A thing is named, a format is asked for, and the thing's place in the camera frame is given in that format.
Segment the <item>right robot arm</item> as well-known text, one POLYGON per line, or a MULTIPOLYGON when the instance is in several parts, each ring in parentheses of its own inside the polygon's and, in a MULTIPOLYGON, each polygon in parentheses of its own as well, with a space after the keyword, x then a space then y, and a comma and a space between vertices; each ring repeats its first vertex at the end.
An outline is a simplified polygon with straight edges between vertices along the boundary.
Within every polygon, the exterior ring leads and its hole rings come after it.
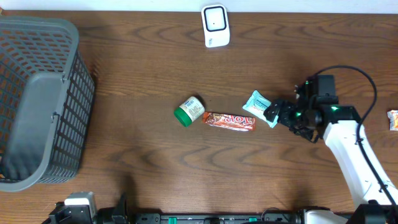
POLYGON ((275 100, 264 116, 312 143, 324 140, 355 207, 349 218, 329 210, 306 210, 302 223, 397 223, 397 188, 373 152, 356 109, 339 105, 334 76, 308 77, 295 93, 295 103, 275 100))

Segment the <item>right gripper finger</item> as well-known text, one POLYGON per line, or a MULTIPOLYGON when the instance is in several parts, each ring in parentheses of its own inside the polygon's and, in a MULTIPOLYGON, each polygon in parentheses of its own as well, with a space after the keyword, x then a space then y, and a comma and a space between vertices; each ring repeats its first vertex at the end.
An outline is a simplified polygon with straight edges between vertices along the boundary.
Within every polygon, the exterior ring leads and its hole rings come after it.
POLYGON ((277 99, 271 103, 268 107, 268 112, 279 112, 280 109, 284 106, 285 100, 277 99))
POLYGON ((264 116, 269 122, 278 123, 279 122, 279 113, 280 113, 279 107, 268 107, 264 111, 264 116))

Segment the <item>orange chocolate bar wrapper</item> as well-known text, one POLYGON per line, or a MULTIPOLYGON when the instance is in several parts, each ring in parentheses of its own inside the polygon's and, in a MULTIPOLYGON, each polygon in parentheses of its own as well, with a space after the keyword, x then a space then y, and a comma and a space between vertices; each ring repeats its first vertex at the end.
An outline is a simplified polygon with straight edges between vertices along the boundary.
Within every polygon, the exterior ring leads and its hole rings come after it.
POLYGON ((256 128, 256 119, 247 116, 205 112, 202 121, 209 126, 235 131, 253 131, 256 128))

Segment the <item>green lid white jar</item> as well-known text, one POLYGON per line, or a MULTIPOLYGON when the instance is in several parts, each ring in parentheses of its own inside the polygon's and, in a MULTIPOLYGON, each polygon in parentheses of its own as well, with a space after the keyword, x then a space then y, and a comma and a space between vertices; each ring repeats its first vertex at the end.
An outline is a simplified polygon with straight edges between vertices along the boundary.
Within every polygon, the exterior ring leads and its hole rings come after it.
POLYGON ((204 112, 205 107, 200 100, 195 96, 191 96, 174 110, 174 116, 184 127, 188 127, 204 112))

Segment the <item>teal wet wipes pack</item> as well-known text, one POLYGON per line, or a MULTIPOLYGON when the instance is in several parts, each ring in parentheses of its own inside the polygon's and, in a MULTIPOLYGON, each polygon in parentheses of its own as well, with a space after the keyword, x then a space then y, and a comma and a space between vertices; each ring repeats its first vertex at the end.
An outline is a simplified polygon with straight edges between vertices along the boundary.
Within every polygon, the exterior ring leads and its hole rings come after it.
POLYGON ((261 120, 265 121, 270 128, 274 128, 277 124, 278 116, 273 121, 269 121, 265 116, 264 112, 270 107, 271 102, 263 97, 257 90, 254 90, 251 97, 248 99, 243 109, 257 116, 261 120))

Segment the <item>orange tissue pack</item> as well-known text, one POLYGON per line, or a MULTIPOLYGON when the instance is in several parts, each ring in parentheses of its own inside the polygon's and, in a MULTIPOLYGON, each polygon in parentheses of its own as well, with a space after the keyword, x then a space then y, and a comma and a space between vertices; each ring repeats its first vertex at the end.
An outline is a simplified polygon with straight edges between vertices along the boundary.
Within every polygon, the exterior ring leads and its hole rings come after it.
POLYGON ((389 130, 398 131, 398 111, 397 110, 388 111, 387 117, 389 118, 389 130))

